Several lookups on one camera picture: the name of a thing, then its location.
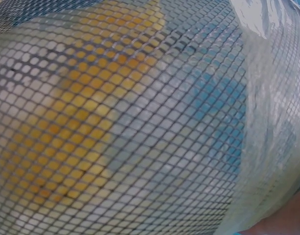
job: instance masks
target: yellow object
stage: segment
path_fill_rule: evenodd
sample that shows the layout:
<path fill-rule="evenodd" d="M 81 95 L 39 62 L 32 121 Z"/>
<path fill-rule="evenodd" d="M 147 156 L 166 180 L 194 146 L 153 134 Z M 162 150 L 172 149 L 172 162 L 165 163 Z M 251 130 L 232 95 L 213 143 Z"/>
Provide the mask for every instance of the yellow object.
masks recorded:
<path fill-rule="evenodd" d="M 138 82 L 157 62 L 148 53 L 159 42 L 149 37 L 164 24 L 159 0 L 134 8 L 110 0 L 81 12 L 66 50 L 73 69 L 53 102 L 30 114 L 2 152 L 1 177 L 12 200 L 70 205 L 103 187 L 111 173 L 101 153 L 115 119 L 104 100 L 142 92 Z"/>

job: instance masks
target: transparent plastic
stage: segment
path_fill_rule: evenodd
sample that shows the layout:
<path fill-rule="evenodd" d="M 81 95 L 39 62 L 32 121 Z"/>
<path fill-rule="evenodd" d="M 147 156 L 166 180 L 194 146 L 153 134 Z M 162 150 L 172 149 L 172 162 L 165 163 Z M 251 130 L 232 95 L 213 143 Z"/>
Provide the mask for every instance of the transparent plastic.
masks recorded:
<path fill-rule="evenodd" d="M 300 9 L 287 0 L 231 3 L 246 53 L 246 137 L 218 235 L 249 228 L 300 186 Z"/>
<path fill-rule="evenodd" d="M 0 235 L 231 235 L 278 208 L 300 181 L 295 6 L 3 0 Z"/>

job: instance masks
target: gray mesh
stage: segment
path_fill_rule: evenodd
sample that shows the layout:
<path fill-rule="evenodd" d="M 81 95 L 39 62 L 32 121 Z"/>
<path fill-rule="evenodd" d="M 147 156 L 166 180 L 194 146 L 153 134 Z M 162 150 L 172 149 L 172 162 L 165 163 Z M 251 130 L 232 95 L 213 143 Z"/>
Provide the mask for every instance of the gray mesh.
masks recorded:
<path fill-rule="evenodd" d="M 213 234 L 242 50 L 228 0 L 0 3 L 0 235 Z"/>

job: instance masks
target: grid mesh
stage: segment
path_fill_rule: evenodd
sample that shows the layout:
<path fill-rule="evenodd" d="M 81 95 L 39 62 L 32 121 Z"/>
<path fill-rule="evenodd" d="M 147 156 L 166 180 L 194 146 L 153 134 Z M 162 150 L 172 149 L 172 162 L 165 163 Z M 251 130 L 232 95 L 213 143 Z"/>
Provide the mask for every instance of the grid mesh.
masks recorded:
<path fill-rule="evenodd" d="M 245 119 L 229 1 L 97 2 L 0 4 L 0 235 L 212 234 Z"/>

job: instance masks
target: plastic mesh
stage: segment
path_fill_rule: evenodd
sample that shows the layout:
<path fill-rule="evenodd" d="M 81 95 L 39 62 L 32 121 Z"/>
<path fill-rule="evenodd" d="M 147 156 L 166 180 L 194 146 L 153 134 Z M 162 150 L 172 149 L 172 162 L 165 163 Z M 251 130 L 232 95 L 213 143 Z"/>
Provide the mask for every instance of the plastic mesh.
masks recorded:
<path fill-rule="evenodd" d="M 228 0 L 0 3 L 0 234 L 212 234 L 239 173 Z"/>

